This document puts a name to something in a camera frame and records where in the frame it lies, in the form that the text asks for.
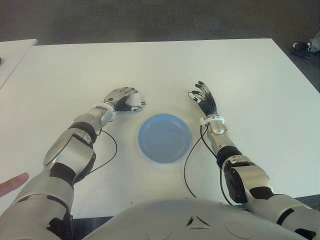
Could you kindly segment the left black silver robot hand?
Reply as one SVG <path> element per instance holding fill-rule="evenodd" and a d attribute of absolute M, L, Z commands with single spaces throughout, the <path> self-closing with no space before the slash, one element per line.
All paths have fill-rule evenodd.
<path fill-rule="evenodd" d="M 131 105 L 127 100 L 138 91 L 133 87 L 122 87 L 111 91 L 103 100 L 103 103 L 109 104 L 116 112 L 139 112 L 142 107 Z"/>

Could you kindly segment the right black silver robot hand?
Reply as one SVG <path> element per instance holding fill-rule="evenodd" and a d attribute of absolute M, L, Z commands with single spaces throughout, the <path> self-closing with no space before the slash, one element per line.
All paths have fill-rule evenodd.
<path fill-rule="evenodd" d="M 189 98 L 197 103 L 206 116 L 217 115 L 217 105 L 207 85 L 202 81 L 198 81 L 195 87 L 200 89 L 200 91 L 193 90 L 188 92 Z"/>

